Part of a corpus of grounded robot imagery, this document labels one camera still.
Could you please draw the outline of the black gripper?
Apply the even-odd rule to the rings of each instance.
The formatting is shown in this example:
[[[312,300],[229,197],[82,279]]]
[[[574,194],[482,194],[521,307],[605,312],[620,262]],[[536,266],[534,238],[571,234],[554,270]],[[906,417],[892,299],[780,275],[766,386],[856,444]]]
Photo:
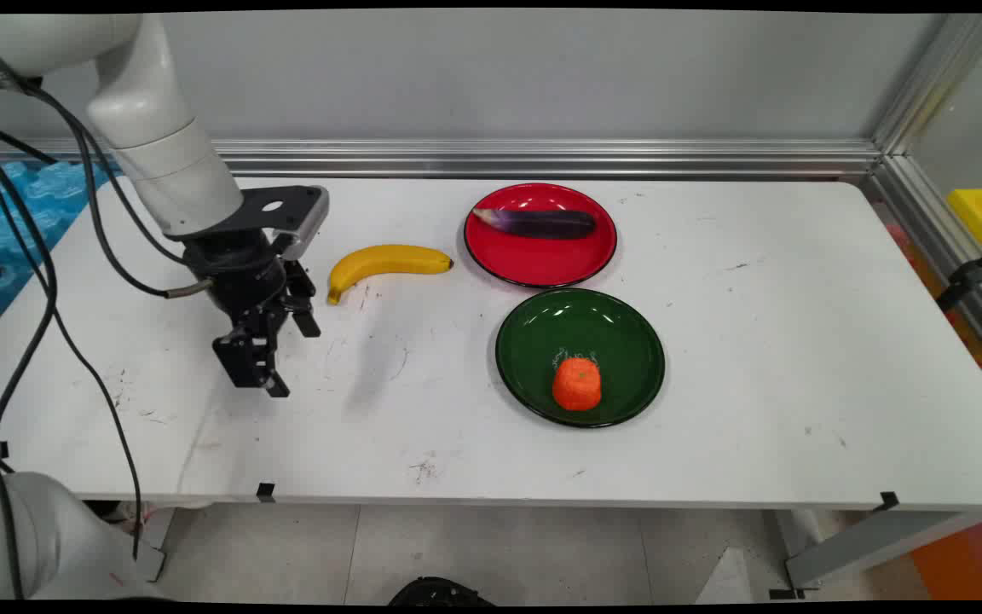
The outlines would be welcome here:
[[[234,327],[213,341],[231,384],[289,397],[276,367],[278,331],[290,317],[305,338],[322,334],[311,304],[315,284],[303,265],[284,259],[262,230],[186,240],[184,262],[200,280],[211,281],[207,295]]]

